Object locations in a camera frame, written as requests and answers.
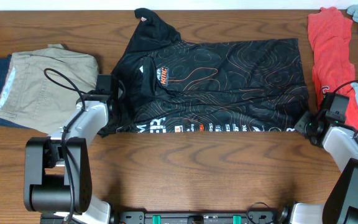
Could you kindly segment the black orange patterned jersey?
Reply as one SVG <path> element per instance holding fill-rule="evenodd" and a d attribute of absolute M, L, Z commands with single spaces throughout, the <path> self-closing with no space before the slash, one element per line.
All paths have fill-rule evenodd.
<path fill-rule="evenodd" d="M 292 131 L 308 109 L 296 39 L 191 43 L 155 12 L 114 67 L 124 125 L 101 134 Z"/>

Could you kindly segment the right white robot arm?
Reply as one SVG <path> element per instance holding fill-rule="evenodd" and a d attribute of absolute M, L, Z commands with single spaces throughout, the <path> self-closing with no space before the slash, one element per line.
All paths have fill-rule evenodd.
<path fill-rule="evenodd" d="M 315 146 L 322 147 L 341 171 L 324 204 L 294 204 L 290 223 L 358 224 L 358 136 L 341 117 L 329 111 L 310 112 L 300 118 L 295 130 Z"/>

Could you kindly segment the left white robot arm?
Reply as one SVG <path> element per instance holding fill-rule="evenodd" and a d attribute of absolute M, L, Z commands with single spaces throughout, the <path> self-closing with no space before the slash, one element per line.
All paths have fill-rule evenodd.
<path fill-rule="evenodd" d="M 25 146 L 24 206 L 46 223 L 111 223 L 111 205 L 93 195 L 88 147 L 119 119 L 122 90 L 80 94 L 75 112 Z"/>

